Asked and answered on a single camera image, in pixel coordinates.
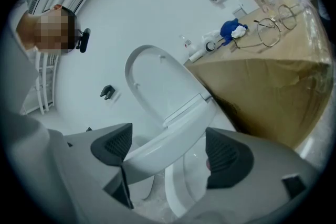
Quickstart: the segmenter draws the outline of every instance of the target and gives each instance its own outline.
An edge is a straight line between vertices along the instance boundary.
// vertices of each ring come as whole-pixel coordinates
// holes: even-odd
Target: toilet lid
[[[141,46],[129,56],[125,77],[138,102],[161,126],[198,94],[209,95],[184,66],[151,45]]]

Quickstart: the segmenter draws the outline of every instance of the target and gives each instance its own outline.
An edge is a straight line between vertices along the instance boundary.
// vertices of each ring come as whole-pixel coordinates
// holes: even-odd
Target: toilet bowl
[[[126,156],[123,167],[128,184],[153,176],[184,158],[207,127],[234,130],[200,82],[158,47],[144,45],[134,50],[125,64],[125,78],[145,113],[162,129],[154,139]]]
[[[209,127],[235,131],[220,109]],[[165,169],[165,193],[168,204],[177,217],[183,216],[206,191],[210,171],[206,167],[205,134],[174,164]]]
[[[137,48],[125,65],[130,90],[162,132],[123,163],[128,183],[165,169],[165,190],[172,211],[183,215],[205,193],[205,129],[234,127],[199,81],[166,51]]]

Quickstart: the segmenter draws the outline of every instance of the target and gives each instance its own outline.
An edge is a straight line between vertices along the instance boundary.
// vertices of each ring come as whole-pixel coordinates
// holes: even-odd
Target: person
[[[36,47],[40,52],[66,54],[75,48],[80,37],[76,15],[59,4],[35,15],[28,13],[24,1],[14,7],[8,23],[25,50]]]
[[[80,37],[76,15],[69,9],[55,5],[42,14],[29,14],[27,2],[18,1],[0,35],[2,106],[19,112],[38,78],[38,70],[29,58],[33,49],[64,55],[75,48]]]

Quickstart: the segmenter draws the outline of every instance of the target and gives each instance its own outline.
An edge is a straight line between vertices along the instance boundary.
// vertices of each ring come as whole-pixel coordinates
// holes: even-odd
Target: tiled floor
[[[142,202],[135,203],[134,211],[161,223],[170,223],[177,219],[167,202],[164,189],[164,171],[155,176],[149,197]]]

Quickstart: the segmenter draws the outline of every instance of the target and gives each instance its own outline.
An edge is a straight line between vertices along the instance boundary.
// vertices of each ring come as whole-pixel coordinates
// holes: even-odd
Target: toilet
[[[123,167],[128,183],[165,169],[167,201],[180,217],[205,194],[210,175],[205,129],[235,129],[200,82],[156,46],[144,45],[130,54],[125,78],[145,113],[162,129],[126,156]]]

